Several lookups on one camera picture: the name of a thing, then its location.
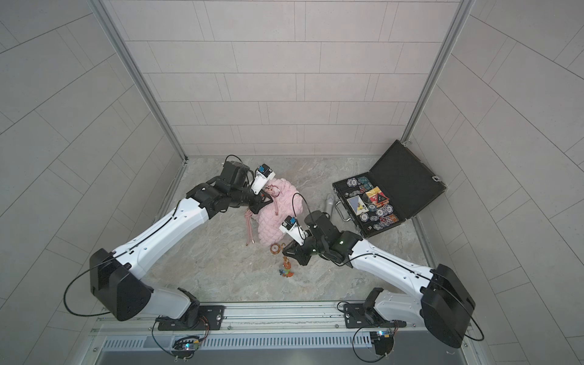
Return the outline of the orange colourful keychain decoration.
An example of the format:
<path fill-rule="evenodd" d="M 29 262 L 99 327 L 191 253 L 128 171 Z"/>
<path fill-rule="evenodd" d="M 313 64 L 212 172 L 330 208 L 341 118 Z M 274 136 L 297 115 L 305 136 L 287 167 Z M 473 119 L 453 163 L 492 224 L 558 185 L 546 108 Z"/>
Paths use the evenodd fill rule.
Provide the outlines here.
<path fill-rule="evenodd" d="M 283 257 L 283 263 L 279 269 L 279 274 L 284 278 L 291 278 L 294 275 L 291 270 L 291 262 L 286 256 Z"/>

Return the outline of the pink quilted bag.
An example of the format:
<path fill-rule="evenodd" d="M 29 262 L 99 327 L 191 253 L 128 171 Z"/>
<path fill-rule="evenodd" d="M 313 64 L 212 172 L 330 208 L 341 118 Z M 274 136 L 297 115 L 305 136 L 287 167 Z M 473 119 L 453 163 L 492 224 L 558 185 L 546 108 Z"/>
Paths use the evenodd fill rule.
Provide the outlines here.
<path fill-rule="evenodd" d="M 302 199 L 297 196 L 297 189 L 286 179 L 272 180 L 264 190 L 272 198 L 273 202 L 262 208 L 258 214 L 246 210 L 245 218 L 247 223 L 248 240 L 247 245 L 255 243 L 252 232 L 252 219 L 258 223 L 257 235 L 259 242 L 264 246 L 280 243 L 284 233 L 280 231 L 280 226 L 288 217 L 295 217 L 303 212 Z"/>

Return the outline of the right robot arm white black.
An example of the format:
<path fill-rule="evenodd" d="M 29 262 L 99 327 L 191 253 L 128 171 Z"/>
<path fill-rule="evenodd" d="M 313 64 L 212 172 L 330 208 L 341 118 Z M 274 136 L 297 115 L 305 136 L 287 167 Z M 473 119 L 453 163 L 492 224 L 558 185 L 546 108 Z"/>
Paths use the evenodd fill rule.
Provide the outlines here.
<path fill-rule="evenodd" d="M 394 300 L 387 290 L 370 292 L 362 313 L 373 326 L 393 320 L 422 324 L 440 342 L 460 348 L 471 324 L 475 302 L 456 273 L 448 266 L 435 269 L 420 266 L 391 255 L 351 231 L 339 231 L 321 211 L 311 213 L 303 230 L 295 217 L 280 225 L 292 238 L 283 251 L 300 265 L 307 266 L 320 256 L 339 267 L 368 272 L 409 296 Z"/>

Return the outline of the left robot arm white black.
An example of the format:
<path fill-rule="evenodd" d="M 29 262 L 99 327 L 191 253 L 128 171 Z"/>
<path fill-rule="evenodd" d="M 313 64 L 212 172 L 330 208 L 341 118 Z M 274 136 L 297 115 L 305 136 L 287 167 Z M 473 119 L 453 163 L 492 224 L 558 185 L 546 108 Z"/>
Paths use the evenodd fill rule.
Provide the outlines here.
<path fill-rule="evenodd" d="M 257 213 L 272 203 L 264 188 L 275 174 L 266 164 L 255 170 L 226 161 L 219 176 L 200 183 L 161 220 L 112 252 L 100 249 L 90 259 L 91 293 L 119 321 L 138 315 L 161 316 L 174 328 L 199 324 L 200 302 L 182 288 L 155 288 L 143 282 L 150 268 L 188 233 L 228 208 Z"/>

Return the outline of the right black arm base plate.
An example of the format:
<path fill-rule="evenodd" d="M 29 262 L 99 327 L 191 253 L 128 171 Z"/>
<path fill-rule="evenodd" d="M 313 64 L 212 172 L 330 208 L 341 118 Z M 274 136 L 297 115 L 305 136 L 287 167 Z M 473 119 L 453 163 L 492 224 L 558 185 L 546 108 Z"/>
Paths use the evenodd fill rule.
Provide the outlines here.
<path fill-rule="evenodd" d="M 380 316 L 373 308 L 366 308 L 364 304 L 339 302 L 337 310 L 342 313 L 347 329 L 364 328 L 404 328 L 407 323 L 401 320 L 387 320 Z"/>

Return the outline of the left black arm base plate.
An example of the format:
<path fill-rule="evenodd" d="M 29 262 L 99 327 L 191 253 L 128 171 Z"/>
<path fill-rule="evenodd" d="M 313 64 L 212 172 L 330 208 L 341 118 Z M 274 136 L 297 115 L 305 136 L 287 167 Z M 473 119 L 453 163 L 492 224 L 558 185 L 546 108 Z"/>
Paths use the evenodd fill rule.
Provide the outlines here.
<path fill-rule="evenodd" d="M 159 331 L 215 331 L 221 328 L 225 306 L 203 305 L 192 307 L 179 319 L 162 316 L 156 319 Z"/>

